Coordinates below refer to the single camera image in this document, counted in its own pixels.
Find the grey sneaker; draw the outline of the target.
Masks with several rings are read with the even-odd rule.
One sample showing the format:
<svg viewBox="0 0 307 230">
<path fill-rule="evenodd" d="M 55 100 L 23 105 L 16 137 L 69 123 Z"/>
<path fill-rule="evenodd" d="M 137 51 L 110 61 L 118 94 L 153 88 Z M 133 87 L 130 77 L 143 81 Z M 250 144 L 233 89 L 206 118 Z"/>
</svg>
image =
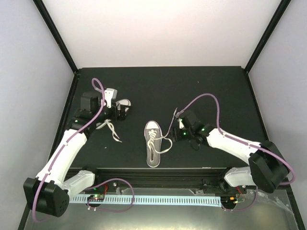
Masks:
<svg viewBox="0 0 307 230">
<path fill-rule="evenodd" d="M 120 106 L 120 105 L 121 105 L 121 106 L 126 106 L 126 107 L 125 107 L 125 112 L 127 112 L 127 111 L 130 109 L 129 106 L 131 106 L 131 102 L 130 102 L 130 100 L 128 100 L 128 99 L 121 99 L 121 100 L 118 100 L 118 101 L 116 102 L 116 105 L 117 105 L 117 106 Z M 110 120 L 110 119 L 105 120 L 103 123 L 98 123 L 98 124 L 96 125 L 96 130 L 102 129 L 102 128 L 105 127 L 105 126 L 108 126 L 108 128 L 109 128 L 110 131 L 112 132 L 112 138 L 113 138 L 115 141 L 122 143 L 122 141 L 119 139 L 119 136 L 118 136 L 118 134 L 116 133 L 115 128 L 114 128 L 114 125 L 111 123 L 111 120 Z"/>
<path fill-rule="evenodd" d="M 162 129 L 156 121 L 148 121 L 144 128 L 144 138 L 146 141 L 146 162 L 150 168 L 156 168 L 160 164 L 161 155 L 167 153 L 173 146 L 172 139 L 167 136 L 170 133 L 170 129 L 174 122 L 174 118 L 177 112 L 177 108 L 173 112 L 173 116 L 165 135 L 162 133 Z M 170 146 L 165 150 L 161 150 L 161 145 L 164 140 L 169 141 Z"/>
</svg>

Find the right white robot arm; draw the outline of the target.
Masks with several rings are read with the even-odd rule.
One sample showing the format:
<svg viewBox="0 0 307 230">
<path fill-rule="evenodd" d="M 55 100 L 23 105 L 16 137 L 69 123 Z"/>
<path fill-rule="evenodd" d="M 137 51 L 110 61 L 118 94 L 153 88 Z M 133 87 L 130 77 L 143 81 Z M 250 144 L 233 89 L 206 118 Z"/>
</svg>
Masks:
<svg viewBox="0 0 307 230">
<path fill-rule="evenodd" d="M 174 141 L 187 139 L 194 150 L 199 150 L 201 145 L 216 148 L 247 164 L 246 167 L 232 167 L 219 179 L 218 187 L 223 193 L 245 185 L 273 193 L 290 172 L 281 152 L 271 141 L 260 143 L 237 137 L 204 124 L 191 110 L 176 113 L 175 119 L 178 125 L 170 132 Z"/>
</svg>

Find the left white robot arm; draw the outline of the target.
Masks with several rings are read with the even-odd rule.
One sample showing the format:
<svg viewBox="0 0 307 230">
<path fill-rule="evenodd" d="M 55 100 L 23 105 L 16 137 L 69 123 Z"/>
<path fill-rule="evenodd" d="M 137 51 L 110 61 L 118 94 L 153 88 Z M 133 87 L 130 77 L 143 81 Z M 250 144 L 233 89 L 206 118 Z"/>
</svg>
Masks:
<svg viewBox="0 0 307 230">
<path fill-rule="evenodd" d="M 97 128 L 107 125 L 113 129 L 111 121 L 126 118 L 131 102 L 117 101 L 116 96 L 117 90 L 111 88 L 81 96 L 80 107 L 74 112 L 59 146 L 35 178 L 24 182 L 27 205 L 32 211 L 60 217 L 69 201 L 80 192 L 102 188 L 103 179 L 95 171 L 81 170 L 70 179 L 65 177 L 77 153 Z"/>
</svg>

